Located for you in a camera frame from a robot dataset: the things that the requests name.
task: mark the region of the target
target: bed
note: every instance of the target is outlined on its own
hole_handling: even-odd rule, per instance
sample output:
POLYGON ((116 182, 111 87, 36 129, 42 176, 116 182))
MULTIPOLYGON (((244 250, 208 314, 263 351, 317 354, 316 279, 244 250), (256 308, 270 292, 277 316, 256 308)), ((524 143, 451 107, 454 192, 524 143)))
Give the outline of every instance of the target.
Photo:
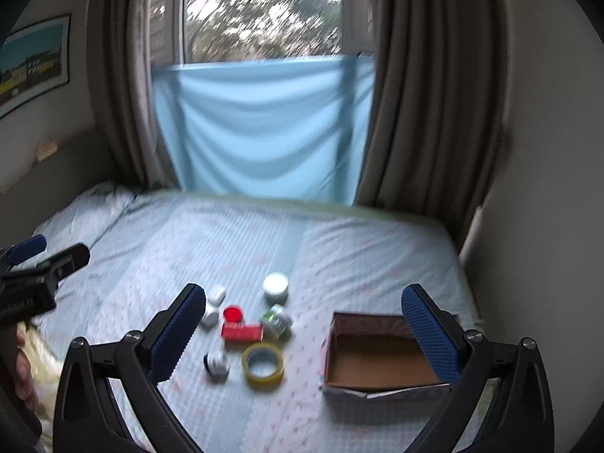
MULTIPOLYGON (((286 307, 295 323, 276 390, 260 394, 247 386, 240 351, 228 352, 224 384, 207 378, 202 357, 221 347, 218 327, 198 328, 171 380, 159 385, 206 453, 404 451, 438 399, 324 398, 319 384, 332 312, 399 313, 402 289, 421 283, 462 327, 479 325, 451 240, 439 222, 424 217, 176 191, 138 194, 103 183, 36 232, 48 240, 38 258, 76 242, 91 249, 90 264, 62 282, 56 310, 35 320, 60 359, 75 336, 97 344, 144 328, 189 282, 205 289, 223 284, 225 302, 256 320, 267 306, 264 277, 289 276, 286 307)), ((153 451, 120 384, 113 386, 132 436, 153 451)), ((458 448, 471 442, 484 412, 482 401, 458 448)))

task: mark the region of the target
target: tape roll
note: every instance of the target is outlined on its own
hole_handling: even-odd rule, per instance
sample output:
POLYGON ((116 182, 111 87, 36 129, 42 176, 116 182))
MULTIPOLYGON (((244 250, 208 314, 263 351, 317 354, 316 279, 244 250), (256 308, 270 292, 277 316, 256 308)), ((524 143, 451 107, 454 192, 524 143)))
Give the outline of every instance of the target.
POLYGON ((257 385, 275 385, 283 378, 283 355, 279 347, 265 342, 252 344, 241 356, 241 366, 245 377, 257 385), (263 374, 254 369, 260 363, 274 365, 275 370, 270 374, 263 374))

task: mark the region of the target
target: window glass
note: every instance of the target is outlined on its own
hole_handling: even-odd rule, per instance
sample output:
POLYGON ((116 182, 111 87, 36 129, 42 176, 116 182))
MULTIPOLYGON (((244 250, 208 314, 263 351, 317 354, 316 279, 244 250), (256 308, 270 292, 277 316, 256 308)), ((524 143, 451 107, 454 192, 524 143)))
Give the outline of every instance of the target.
POLYGON ((185 0, 188 63, 337 54, 342 0, 185 0))

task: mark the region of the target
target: human hand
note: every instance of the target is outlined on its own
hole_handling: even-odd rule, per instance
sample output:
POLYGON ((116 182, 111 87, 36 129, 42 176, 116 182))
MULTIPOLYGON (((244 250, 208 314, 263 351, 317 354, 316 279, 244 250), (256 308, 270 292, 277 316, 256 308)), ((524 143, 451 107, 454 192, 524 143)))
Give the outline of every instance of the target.
MULTIPOLYGON (((25 344, 25 334, 20 329, 17 329, 17 344, 23 346, 25 344)), ((38 396, 34 388, 34 380, 31 377, 31 365, 29 359, 19 350, 15 363, 17 371, 17 379, 14 384, 14 392, 20 400, 25 402, 25 406, 29 410, 34 410, 38 403, 38 396)))

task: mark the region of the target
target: gray curtain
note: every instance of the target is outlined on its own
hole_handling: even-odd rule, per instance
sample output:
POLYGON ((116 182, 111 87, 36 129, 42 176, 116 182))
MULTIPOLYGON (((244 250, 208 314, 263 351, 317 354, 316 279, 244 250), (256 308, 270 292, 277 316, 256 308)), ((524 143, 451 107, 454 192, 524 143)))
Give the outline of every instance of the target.
POLYGON ((376 84, 356 202, 442 220, 460 248, 501 131, 503 0, 372 0, 376 84))
POLYGON ((97 123, 128 183, 176 184, 151 96, 150 0, 90 0, 88 83, 97 123))

